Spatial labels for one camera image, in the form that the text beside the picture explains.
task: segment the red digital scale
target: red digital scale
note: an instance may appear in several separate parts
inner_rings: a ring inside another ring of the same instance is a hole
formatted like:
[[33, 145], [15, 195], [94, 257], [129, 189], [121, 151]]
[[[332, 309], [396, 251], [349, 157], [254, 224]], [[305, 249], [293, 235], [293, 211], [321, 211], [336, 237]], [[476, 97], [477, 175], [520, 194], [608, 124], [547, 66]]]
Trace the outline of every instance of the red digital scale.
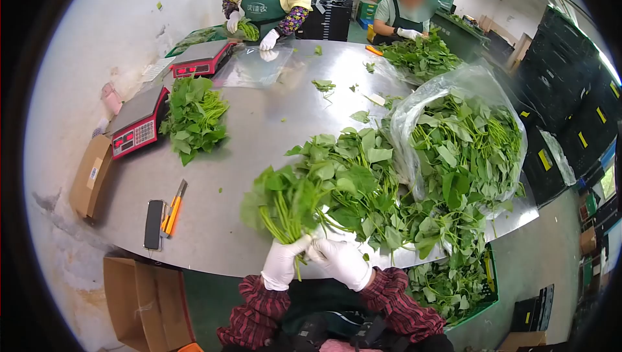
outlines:
[[173, 77], [213, 76], [231, 57], [235, 43], [227, 40], [208, 41], [191, 45], [175, 58]]
[[141, 90], [121, 106], [108, 126], [113, 136], [113, 160], [157, 140], [157, 131], [168, 111], [168, 89], [160, 84]]

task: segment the yellow crate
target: yellow crate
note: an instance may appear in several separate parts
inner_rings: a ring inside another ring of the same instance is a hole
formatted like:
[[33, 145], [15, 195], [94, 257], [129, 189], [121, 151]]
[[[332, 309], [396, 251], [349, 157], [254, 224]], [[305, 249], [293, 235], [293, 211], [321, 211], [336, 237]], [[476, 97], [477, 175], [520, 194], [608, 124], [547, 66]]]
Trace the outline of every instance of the yellow crate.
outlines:
[[372, 43], [374, 41], [374, 37], [376, 37], [376, 33], [374, 32], [374, 26], [371, 24], [367, 24], [367, 41]]

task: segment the white glove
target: white glove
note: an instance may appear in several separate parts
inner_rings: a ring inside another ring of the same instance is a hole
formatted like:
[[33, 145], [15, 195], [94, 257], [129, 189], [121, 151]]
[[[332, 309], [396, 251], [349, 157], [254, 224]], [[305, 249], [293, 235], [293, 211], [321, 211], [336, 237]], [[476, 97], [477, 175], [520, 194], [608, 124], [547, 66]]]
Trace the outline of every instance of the white glove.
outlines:
[[418, 32], [414, 29], [397, 29], [397, 35], [403, 38], [415, 40], [417, 36], [421, 36], [421, 32]]
[[278, 51], [259, 51], [259, 55], [261, 56], [261, 59], [264, 61], [273, 61], [276, 58], [279, 57], [279, 52]]
[[277, 239], [272, 242], [272, 247], [266, 258], [261, 277], [264, 286], [268, 290], [285, 291], [294, 278], [294, 257], [303, 253], [311, 244], [311, 236], [302, 236], [293, 244], [283, 245]]
[[227, 20], [227, 30], [231, 33], [237, 32], [237, 23], [242, 19], [242, 15], [237, 11], [233, 11]]
[[361, 291], [369, 283], [373, 269], [363, 260], [363, 254], [345, 241], [317, 239], [307, 250], [309, 258], [332, 278]]
[[273, 49], [274, 45], [276, 44], [276, 40], [279, 37], [281, 37], [281, 35], [279, 35], [279, 32], [277, 32], [275, 29], [272, 29], [271, 31], [268, 32], [266, 37], [264, 37], [264, 39], [261, 40], [259, 49], [262, 51], [268, 51], [268, 50]]

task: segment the worker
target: worker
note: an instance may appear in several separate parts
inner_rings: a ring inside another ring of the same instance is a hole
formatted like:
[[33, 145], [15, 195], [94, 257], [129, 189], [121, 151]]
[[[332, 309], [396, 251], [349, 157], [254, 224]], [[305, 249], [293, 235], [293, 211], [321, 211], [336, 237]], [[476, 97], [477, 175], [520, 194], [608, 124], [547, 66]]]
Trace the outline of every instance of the worker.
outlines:
[[[303, 252], [332, 278], [291, 283], [295, 257]], [[345, 241], [312, 240], [309, 235], [289, 245], [275, 240], [261, 275], [247, 276], [239, 285], [246, 302], [232, 310], [230, 325], [216, 334], [223, 352], [346, 352], [355, 350], [349, 340], [359, 333], [364, 318], [376, 314], [386, 325], [385, 348], [454, 352], [443, 333], [445, 320], [405, 294], [408, 282], [400, 269], [371, 267]], [[308, 348], [311, 342], [315, 349]]]
[[415, 39], [430, 32], [430, 14], [425, 0], [382, 0], [374, 16], [374, 45], [391, 45], [393, 41]]
[[239, 21], [246, 17], [259, 28], [259, 48], [274, 48], [279, 38], [295, 38], [311, 11], [311, 0], [223, 0], [223, 12], [227, 18], [227, 30], [237, 32]]

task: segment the metal table surface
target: metal table surface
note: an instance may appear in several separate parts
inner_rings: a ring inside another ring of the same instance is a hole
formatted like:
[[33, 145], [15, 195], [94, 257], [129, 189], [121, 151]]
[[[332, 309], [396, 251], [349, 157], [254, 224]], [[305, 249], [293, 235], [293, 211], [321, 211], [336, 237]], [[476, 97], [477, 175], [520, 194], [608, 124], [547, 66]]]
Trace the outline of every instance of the metal table surface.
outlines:
[[[316, 45], [322, 45], [323, 55], [311, 57]], [[364, 45], [296, 40], [288, 46], [298, 51], [291, 54], [278, 82], [264, 89], [223, 88], [223, 97], [231, 105], [225, 118], [229, 137], [211, 154], [198, 154], [183, 167], [179, 156], [171, 152], [170, 142], [162, 140], [118, 161], [97, 227], [103, 238], [136, 254], [188, 269], [237, 277], [261, 271], [271, 237], [267, 231], [254, 231], [239, 219], [239, 204], [253, 179], [269, 165], [278, 168], [296, 162], [296, 157], [283, 154], [310, 136], [338, 135], [345, 127], [362, 129], [365, 124], [350, 119], [356, 111], [371, 111], [378, 119], [387, 113], [365, 96], [378, 92], [406, 96], [411, 92], [409, 85], [383, 72], [391, 66], [365, 50]], [[377, 72], [369, 74], [364, 63], [376, 63]], [[314, 79], [329, 79], [337, 85], [330, 97], [332, 103], [316, 90], [311, 83]], [[164, 84], [172, 84], [170, 73], [164, 77]], [[359, 87], [352, 92], [349, 87], [355, 84]], [[161, 251], [148, 251], [143, 248], [147, 202], [170, 202], [182, 178], [188, 181], [188, 188], [175, 235], [162, 240]], [[496, 219], [497, 236], [538, 216], [529, 185], [524, 183], [530, 196], [515, 202], [514, 212], [507, 218], [501, 215]], [[329, 231], [328, 235], [353, 241], [353, 234], [341, 231]], [[486, 240], [492, 239], [489, 222]], [[403, 268], [443, 257], [435, 248], [421, 261], [416, 251], [400, 249], [395, 251], [392, 263], [389, 254], [374, 253], [366, 244], [361, 250], [381, 268]], [[306, 278], [327, 277], [312, 263], [303, 266], [301, 273]]]

